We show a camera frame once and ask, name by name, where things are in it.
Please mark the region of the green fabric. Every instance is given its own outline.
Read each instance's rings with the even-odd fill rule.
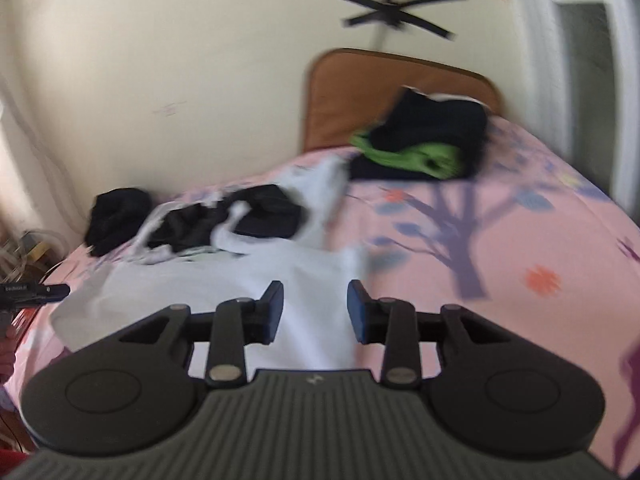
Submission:
[[[446,180],[462,174],[460,149],[440,142],[416,144],[400,152],[376,150],[367,138],[368,132],[358,132],[351,137],[351,143],[360,149],[364,156],[380,166],[398,170],[418,171],[433,178]]]

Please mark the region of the pink bedsheet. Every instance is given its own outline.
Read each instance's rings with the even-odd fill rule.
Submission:
[[[353,184],[332,247],[370,247],[374,297],[404,298],[425,312],[463,304],[588,370],[607,400],[591,450],[628,474],[640,463],[640,232],[523,129],[496,119],[491,136],[473,181]],[[291,164],[311,165],[325,153]],[[121,254],[95,260],[80,248],[50,281],[76,288]],[[37,370],[64,354],[49,325],[54,308],[39,313],[18,349],[18,372],[6,386],[14,401]],[[380,348],[358,352],[362,365],[380,369]],[[425,375],[438,372],[432,347],[424,346],[422,360]]]

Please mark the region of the ribbed black surface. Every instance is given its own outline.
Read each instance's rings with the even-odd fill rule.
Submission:
[[[110,460],[43,451],[9,480],[612,480],[587,453],[512,462],[459,444],[414,394],[367,371],[262,372],[187,427]]]

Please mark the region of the cable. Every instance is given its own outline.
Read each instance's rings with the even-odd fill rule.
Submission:
[[[54,270],[56,270],[60,265],[62,265],[63,263],[65,263],[64,260],[62,260],[61,262],[56,263],[53,267],[51,267],[47,272],[44,273],[44,276],[42,277],[42,279],[40,280],[40,283],[44,283],[44,280],[46,280],[50,275],[53,274]]]
[[[29,123],[24,119],[22,114],[20,113],[20,109],[18,108],[15,100],[9,92],[7,82],[4,79],[4,76],[0,75],[0,100],[6,105],[7,109],[11,112],[14,117],[15,123],[23,132],[24,136],[27,138],[31,145],[31,150],[36,158],[40,161],[40,166],[42,167],[42,171],[45,175],[45,179],[47,181],[47,185],[49,186],[49,190],[51,192],[51,196],[56,204],[56,208],[62,216],[65,223],[68,227],[77,234],[83,234],[84,229],[79,229],[75,222],[76,220],[71,218],[71,215],[68,214],[68,211],[65,208],[64,201],[58,192],[58,188],[54,182],[55,176],[51,174],[50,169],[47,165],[46,160],[42,160],[39,155],[43,155],[46,159],[48,159],[60,172],[60,177],[63,180],[63,183],[68,187],[69,190],[69,198],[71,199],[72,205],[74,206],[76,213],[78,216],[86,221],[87,218],[85,214],[82,212],[82,207],[80,207],[78,203],[78,199],[76,198],[76,188],[73,184],[71,176],[69,175],[66,167],[62,162],[57,158],[57,156],[49,149],[49,147],[44,143],[37,134],[31,129]]]
[[[7,427],[7,429],[9,431],[11,431],[11,434],[14,436],[14,441],[15,443],[20,446],[20,452],[24,453],[24,448],[22,447],[22,444],[20,444],[20,441],[18,440],[18,437],[15,435],[14,430],[11,429],[11,426],[9,426],[5,421],[4,421],[4,417],[2,416],[2,412],[0,411],[0,420],[2,420],[2,423]]]

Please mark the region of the metal screw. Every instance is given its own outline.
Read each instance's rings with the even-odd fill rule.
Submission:
[[[386,374],[386,380],[393,384],[411,384],[418,378],[418,375],[411,368],[396,367],[391,368]]]
[[[235,381],[242,375],[242,370],[233,365],[218,365],[209,370],[209,377],[213,381]]]

